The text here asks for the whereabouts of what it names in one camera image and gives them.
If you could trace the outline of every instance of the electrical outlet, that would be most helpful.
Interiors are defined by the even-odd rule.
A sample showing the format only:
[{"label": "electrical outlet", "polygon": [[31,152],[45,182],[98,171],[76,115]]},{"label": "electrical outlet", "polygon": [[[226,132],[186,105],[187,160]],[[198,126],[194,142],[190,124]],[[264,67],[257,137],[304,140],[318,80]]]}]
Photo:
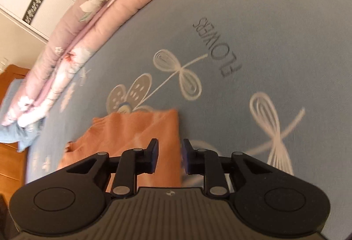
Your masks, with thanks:
[{"label": "electrical outlet", "polygon": [[7,67],[7,64],[8,64],[8,59],[4,57],[0,62],[0,71],[4,71],[5,68]]}]

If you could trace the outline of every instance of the wooden furniture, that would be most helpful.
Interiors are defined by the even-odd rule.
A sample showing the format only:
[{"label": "wooden furniture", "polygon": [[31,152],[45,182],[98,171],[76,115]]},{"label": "wooden furniture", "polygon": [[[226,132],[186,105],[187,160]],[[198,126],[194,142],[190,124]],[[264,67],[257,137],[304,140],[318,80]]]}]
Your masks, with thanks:
[{"label": "wooden furniture", "polygon": [[[0,75],[0,102],[14,79],[23,79],[29,69],[9,65]],[[17,143],[0,143],[0,194],[4,195],[8,204],[13,193],[25,181],[27,150],[17,152]]]}]

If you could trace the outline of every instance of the silver screw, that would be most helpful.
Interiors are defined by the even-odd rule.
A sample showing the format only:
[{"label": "silver screw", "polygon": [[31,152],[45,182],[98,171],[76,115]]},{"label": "silver screw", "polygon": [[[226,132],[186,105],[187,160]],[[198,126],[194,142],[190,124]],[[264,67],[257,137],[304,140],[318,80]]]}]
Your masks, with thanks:
[{"label": "silver screw", "polygon": [[124,185],[120,185],[119,187],[115,187],[112,192],[118,195],[124,195],[124,194],[128,194],[130,192],[130,188],[129,187],[125,187]]},{"label": "silver screw", "polygon": [[168,196],[173,196],[175,194],[176,194],[176,192],[174,192],[173,190],[169,190],[168,192],[166,192],[166,195],[168,195]]},{"label": "silver screw", "polygon": [[224,187],[212,187],[210,193],[213,195],[224,195],[227,193],[227,189]]}]

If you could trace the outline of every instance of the wall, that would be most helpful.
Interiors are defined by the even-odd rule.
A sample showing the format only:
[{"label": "wall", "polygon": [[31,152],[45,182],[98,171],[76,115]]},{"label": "wall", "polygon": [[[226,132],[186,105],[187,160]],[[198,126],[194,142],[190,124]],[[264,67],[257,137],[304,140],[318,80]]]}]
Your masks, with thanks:
[{"label": "wall", "polygon": [[35,37],[0,11],[0,61],[6,58],[8,64],[30,69],[44,47],[44,39]]}]

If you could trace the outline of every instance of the light blue fabric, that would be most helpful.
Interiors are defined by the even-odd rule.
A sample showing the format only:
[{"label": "light blue fabric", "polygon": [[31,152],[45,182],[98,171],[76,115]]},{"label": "light blue fabric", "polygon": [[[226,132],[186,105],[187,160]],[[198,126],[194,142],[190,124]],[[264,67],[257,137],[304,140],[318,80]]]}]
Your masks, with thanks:
[{"label": "light blue fabric", "polygon": [[[0,120],[2,120],[11,105],[13,96],[16,94],[21,85],[21,79],[15,79],[11,82],[6,95],[1,103]],[[25,148],[29,147],[35,138],[39,135],[42,127],[42,120],[34,124],[30,124],[25,128],[18,126],[17,122],[9,126],[0,125],[0,142],[1,143],[15,143],[18,142],[18,152],[22,152]]]}]

